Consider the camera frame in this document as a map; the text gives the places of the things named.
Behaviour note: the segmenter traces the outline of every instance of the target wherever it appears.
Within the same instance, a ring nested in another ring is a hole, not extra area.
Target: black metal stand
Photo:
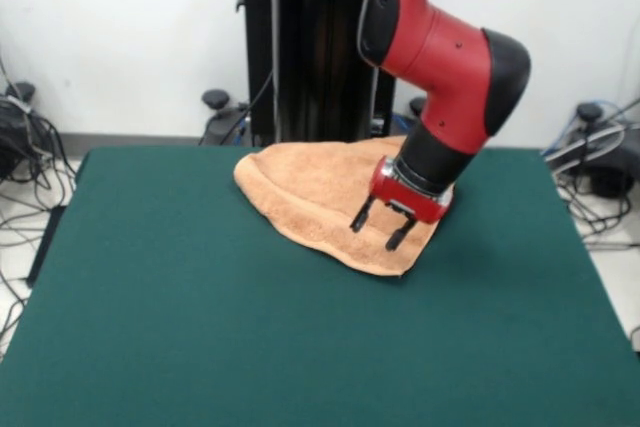
[[[250,94],[271,69],[273,90],[252,111],[257,145],[388,135],[395,79],[361,60],[362,0],[244,0]]]

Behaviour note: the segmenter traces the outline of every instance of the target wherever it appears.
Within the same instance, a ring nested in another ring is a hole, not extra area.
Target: green table
[[[640,363],[535,152],[483,152],[402,279],[276,233],[233,183],[246,153],[90,154],[2,426],[640,425]]]

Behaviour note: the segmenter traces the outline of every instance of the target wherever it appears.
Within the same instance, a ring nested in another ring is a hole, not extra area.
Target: towel
[[[345,265],[400,276],[414,265],[436,225],[419,223],[397,251],[385,244],[406,218],[375,202],[365,227],[350,224],[368,195],[378,161],[395,156],[404,137],[272,145],[240,160],[234,178],[253,206],[285,237]]]

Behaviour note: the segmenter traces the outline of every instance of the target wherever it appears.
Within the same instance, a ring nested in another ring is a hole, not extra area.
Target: white floor
[[[51,192],[43,191],[40,197],[47,205],[55,205],[61,198],[61,189],[54,178],[51,175],[50,177],[53,189]],[[32,185],[4,183],[0,185],[0,196],[2,195],[34,205],[37,204]],[[609,234],[606,240],[628,242],[636,239],[640,241],[640,188],[632,192],[632,200],[634,205],[638,206],[638,209],[634,210],[619,228]],[[590,199],[589,205],[594,209],[600,209],[603,213],[614,213],[617,210],[617,204],[597,199]],[[7,219],[33,212],[35,212],[33,208],[0,198],[0,217],[3,216]],[[11,222],[11,227],[42,230],[46,226],[47,218],[48,214],[40,214],[35,217],[16,220]],[[21,234],[28,238],[38,238],[42,235],[41,230],[21,230]],[[0,244],[2,245],[24,240],[24,237],[20,234],[7,230],[6,225],[0,229]],[[36,239],[31,243],[17,247],[0,246],[0,269],[2,269],[2,273],[9,280],[15,292],[25,299],[30,294],[29,289],[22,280],[13,279],[22,279],[29,274],[39,242]],[[629,336],[633,329],[640,326],[640,249],[624,252],[593,253],[592,258],[618,314],[621,327]],[[16,303],[16,300],[13,295],[7,290],[6,286],[0,285],[0,329],[2,329],[2,324],[4,324],[4,320],[14,303]],[[13,309],[12,320],[20,312],[21,306],[18,304]],[[12,335],[13,331],[1,340],[0,360],[9,346]],[[640,351],[640,332],[634,336],[633,341],[635,349]]]

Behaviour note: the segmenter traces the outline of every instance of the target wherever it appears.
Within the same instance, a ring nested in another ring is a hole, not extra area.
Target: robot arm
[[[383,201],[407,217],[387,243],[395,250],[417,222],[444,216],[452,184],[518,104],[531,62],[517,41],[428,0],[364,0],[358,48],[369,63],[429,94],[398,156],[378,165],[351,225],[359,231],[373,202]]]

